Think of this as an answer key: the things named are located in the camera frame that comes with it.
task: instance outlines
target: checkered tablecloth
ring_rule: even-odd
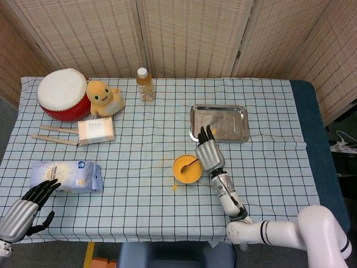
[[[77,127],[43,113],[36,90],[42,78],[22,78],[19,116],[0,166],[0,215],[28,191],[37,161],[91,160],[102,166],[103,192],[51,197],[48,230],[25,242],[226,241],[229,218],[207,174],[192,185],[176,182],[174,158],[194,154],[190,108],[235,104],[248,111],[250,139],[220,143],[225,170],[254,221],[295,221],[307,205],[319,204],[300,123],[287,80],[158,79],[156,99],[144,103],[135,79],[102,79],[119,87],[126,107],[114,116],[116,140],[75,147],[34,140],[31,134],[77,140],[40,125]]]

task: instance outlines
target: plastic bottle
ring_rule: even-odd
[[[152,77],[145,68],[138,69],[136,83],[143,101],[148,102],[155,99],[155,87],[152,83]]]

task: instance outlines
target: wooden drumstick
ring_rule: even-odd
[[[31,135],[31,138],[37,138],[39,140],[52,141],[52,142],[57,142],[57,143],[62,143],[62,144],[67,144],[67,145],[73,145],[73,146],[78,145],[78,142],[75,142],[75,141],[60,140],[58,138],[51,138],[51,137],[46,137],[46,136],[41,136],[41,135]]]
[[[58,132],[66,132],[66,133],[72,133],[72,134],[78,135],[78,128],[69,129],[69,128],[61,128],[61,127],[40,126],[40,129],[53,130],[53,131],[58,131]]]

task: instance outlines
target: metal tray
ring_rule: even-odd
[[[198,141],[201,126],[210,125],[217,142],[246,142],[249,138],[247,110],[235,105],[196,104],[191,107],[190,137]]]

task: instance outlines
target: yellow duck plush toy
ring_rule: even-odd
[[[110,88],[100,80],[90,81],[87,85],[87,96],[91,102],[90,113],[101,117],[111,117],[124,108],[123,99],[119,96],[120,89]]]

